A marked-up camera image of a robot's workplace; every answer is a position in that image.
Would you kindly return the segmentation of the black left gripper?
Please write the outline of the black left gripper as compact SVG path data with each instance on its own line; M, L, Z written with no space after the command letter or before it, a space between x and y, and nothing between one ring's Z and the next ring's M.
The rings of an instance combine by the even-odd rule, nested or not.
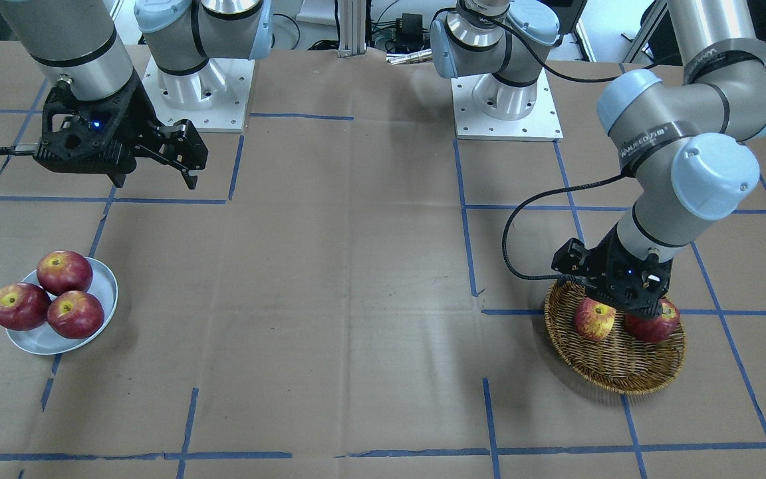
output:
M669 289L672 263L661 262L657 252L644 259L632 255L614 226L592 249L571 238L555 252L551 269L584 286L586 296L596 302L636 317L657 317L663 310L660 300Z

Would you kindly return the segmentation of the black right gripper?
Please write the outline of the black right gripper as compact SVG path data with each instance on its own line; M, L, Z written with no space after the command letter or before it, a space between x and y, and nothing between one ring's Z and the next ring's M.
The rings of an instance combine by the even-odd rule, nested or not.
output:
M100 100L77 99L74 85L61 77L49 91L34 161L51 172L109 176L121 188L137 158L146 157L178 170L188 189L197 188L209 149L189 119L159 124L138 73Z

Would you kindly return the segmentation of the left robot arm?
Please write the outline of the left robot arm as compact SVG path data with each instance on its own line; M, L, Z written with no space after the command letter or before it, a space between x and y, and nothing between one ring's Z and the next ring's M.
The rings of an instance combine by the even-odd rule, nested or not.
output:
M604 78L596 113L619 157L619 178L642 193L598 245L568 240L551 272L522 280L580 285L587 296L651 318L668 293L673 258L734 212L760 180L747 141L766 136L766 43L745 1L669 1L666 6L684 68L666 86L652 66ZM535 1L459 1L431 26L434 64L447 79L478 76L481 112L519 120L534 108L537 79L559 40L557 19Z

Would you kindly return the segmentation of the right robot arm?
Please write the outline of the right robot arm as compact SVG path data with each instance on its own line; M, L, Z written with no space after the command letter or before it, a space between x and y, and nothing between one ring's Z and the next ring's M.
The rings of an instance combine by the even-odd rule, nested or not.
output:
M269 1L137 1L159 93L180 112L226 103L218 60L264 59ZM138 158L179 170L189 189L209 150L188 118L161 119L101 1L0 1L0 14L51 82L31 152L49 172L124 185Z

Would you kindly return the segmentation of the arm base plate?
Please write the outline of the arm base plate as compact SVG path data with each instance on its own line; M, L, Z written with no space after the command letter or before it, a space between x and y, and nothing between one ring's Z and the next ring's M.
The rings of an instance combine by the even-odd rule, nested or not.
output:
M458 139L553 142L563 129L545 75L524 87L491 74L450 79Z
M141 82L158 119L190 121L199 132L243 133L254 60L210 59L198 72L171 75L151 59Z

